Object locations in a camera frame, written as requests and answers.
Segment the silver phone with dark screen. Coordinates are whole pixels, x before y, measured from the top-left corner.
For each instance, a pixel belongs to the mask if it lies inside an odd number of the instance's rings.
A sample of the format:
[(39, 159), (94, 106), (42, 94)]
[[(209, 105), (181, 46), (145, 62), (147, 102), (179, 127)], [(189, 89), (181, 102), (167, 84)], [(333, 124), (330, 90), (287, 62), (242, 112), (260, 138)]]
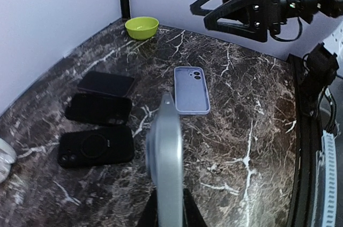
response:
[(170, 93), (164, 93), (146, 135), (146, 167), (156, 186), (159, 226), (183, 225), (183, 141)]

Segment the purple phone with dark screen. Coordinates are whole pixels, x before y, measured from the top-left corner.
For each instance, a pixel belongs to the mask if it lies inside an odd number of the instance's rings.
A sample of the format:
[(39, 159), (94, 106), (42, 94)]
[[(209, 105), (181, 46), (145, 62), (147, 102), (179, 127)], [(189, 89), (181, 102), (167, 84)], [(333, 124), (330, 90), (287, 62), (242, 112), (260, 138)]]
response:
[(90, 71), (78, 83), (78, 90), (113, 97), (125, 97), (135, 79), (129, 76)]

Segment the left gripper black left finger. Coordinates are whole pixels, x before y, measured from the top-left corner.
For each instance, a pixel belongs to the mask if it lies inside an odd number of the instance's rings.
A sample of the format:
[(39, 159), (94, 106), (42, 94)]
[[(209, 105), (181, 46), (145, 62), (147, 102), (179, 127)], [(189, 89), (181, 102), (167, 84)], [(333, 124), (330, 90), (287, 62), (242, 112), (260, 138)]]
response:
[(158, 227), (158, 202), (156, 189), (151, 193), (136, 227)]

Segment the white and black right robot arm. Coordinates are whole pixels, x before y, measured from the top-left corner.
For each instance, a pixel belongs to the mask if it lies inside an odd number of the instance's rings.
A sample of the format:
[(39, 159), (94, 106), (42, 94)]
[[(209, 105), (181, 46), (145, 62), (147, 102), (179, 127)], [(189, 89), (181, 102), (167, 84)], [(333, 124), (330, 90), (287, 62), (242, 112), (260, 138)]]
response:
[(207, 30), (266, 42), (282, 42), (278, 35), (289, 18), (310, 24), (317, 12), (328, 17), (342, 16), (342, 0), (196, 0), (194, 15), (204, 17)]

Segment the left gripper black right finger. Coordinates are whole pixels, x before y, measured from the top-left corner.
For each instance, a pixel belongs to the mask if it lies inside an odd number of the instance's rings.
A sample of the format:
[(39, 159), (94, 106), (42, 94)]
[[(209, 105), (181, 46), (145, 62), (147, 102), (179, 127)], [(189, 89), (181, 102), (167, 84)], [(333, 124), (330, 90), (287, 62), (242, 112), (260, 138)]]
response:
[(206, 227), (206, 223), (192, 197), (191, 192), (183, 189), (183, 226)]

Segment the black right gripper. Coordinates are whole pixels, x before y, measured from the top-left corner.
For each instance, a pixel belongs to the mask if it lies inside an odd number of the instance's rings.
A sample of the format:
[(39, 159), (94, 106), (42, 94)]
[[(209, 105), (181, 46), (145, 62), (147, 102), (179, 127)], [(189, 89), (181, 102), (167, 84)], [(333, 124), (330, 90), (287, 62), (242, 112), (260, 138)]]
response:
[(267, 41), (268, 31), (280, 33), (281, 10), (281, 0), (196, 0), (190, 5), (193, 15), (206, 15), (206, 29), (258, 42)]

